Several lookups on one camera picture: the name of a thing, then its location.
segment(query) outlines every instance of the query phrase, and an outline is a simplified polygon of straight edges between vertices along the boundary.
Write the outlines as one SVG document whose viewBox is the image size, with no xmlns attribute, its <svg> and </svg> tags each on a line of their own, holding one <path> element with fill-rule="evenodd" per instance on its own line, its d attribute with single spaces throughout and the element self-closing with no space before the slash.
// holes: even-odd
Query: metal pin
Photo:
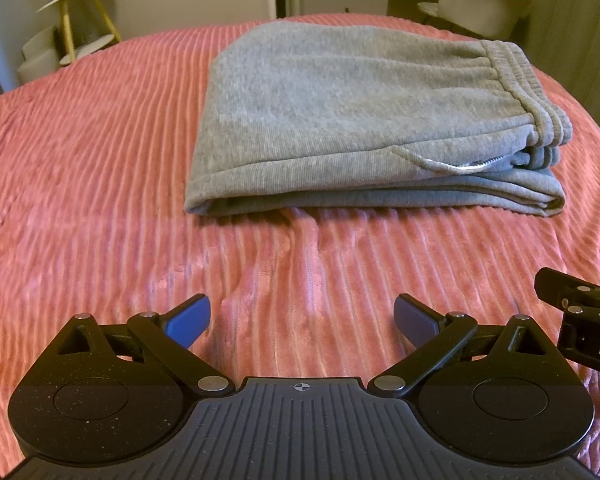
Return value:
<svg viewBox="0 0 600 480">
<path fill-rule="evenodd" d="M 377 388 L 386 392 L 397 392 L 406 386 L 404 379 L 395 375 L 381 375 L 376 378 L 374 384 Z"/>
<path fill-rule="evenodd" d="M 198 381 L 198 387 L 206 392 L 221 392 L 228 385 L 229 381 L 218 375 L 209 375 Z"/>
</svg>

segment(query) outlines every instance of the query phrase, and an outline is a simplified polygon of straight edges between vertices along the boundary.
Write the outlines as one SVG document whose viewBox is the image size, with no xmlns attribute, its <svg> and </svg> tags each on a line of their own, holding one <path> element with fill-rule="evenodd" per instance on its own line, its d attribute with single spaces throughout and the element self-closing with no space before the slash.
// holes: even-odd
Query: wooden table leg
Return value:
<svg viewBox="0 0 600 480">
<path fill-rule="evenodd" d="M 105 10 L 104 6 L 102 5 L 102 2 L 100 0 L 93 0 L 93 3 L 96 6 L 96 8 L 98 9 L 98 12 L 100 13 L 100 15 L 102 16 L 102 19 L 104 20 L 105 24 L 107 25 L 107 28 L 113 34 L 113 37 L 116 38 L 116 41 L 118 43 L 120 43 L 122 41 L 122 37 L 120 36 L 120 33 L 116 29 L 116 26 L 111 21 L 111 18 L 107 14 L 107 11 Z"/>
<path fill-rule="evenodd" d="M 74 37 L 71 34 L 71 20 L 69 19 L 69 3 L 60 0 L 60 17 L 62 18 L 62 34 L 64 35 L 64 47 L 69 54 L 71 62 L 75 61 Z"/>
</svg>

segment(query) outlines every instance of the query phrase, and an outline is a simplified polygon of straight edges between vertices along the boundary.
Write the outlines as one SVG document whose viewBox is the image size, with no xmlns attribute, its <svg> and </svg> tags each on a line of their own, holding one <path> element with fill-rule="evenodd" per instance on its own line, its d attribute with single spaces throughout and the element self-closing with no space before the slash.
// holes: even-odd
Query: bed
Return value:
<svg viewBox="0 0 600 480">
<path fill-rule="evenodd" d="M 397 18 L 297 20 L 455 37 Z M 535 273 L 600 284 L 600 128 L 542 73 L 574 127 L 554 218 L 484 207 L 184 214 L 209 62 L 255 25 L 125 41 L 0 97 L 0 476 L 22 459 L 10 394 L 79 312 L 120 323 L 203 292 L 212 322 L 192 350 L 237 383 L 366 383 L 411 350 L 392 321 L 400 293 L 483 324 L 531 314 L 556 340 L 560 313 L 536 299 Z M 596 408 L 580 459 L 600 476 L 600 374 L 574 366 Z"/>
</svg>

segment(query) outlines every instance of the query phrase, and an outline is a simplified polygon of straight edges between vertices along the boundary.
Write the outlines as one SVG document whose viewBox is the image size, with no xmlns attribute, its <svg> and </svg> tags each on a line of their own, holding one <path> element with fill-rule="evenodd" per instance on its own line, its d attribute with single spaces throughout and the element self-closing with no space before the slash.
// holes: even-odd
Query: chair seat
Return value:
<svg viewBox="0 0 600 480">
<path fill-rule="evenodd" d="M 427 16 L 432 18 L 438 17 L 438 4 L 431 2 L 420 2 L 418 4 L 418 10 L 424 12 Z"/>
</svg>

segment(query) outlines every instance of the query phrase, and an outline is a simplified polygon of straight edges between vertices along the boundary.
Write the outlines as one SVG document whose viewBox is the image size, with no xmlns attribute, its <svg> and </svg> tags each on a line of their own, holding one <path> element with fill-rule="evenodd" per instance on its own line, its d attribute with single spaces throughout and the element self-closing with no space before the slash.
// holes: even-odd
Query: folded gray clothing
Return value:
<svg viewBox="0 0 600 480">
<path fill-rule="evenodd" d="M 210 68 L 185 211 L 496 206 L 559 213 L 571 122 L 522 50 L 272 22 Z"/>
</svg>

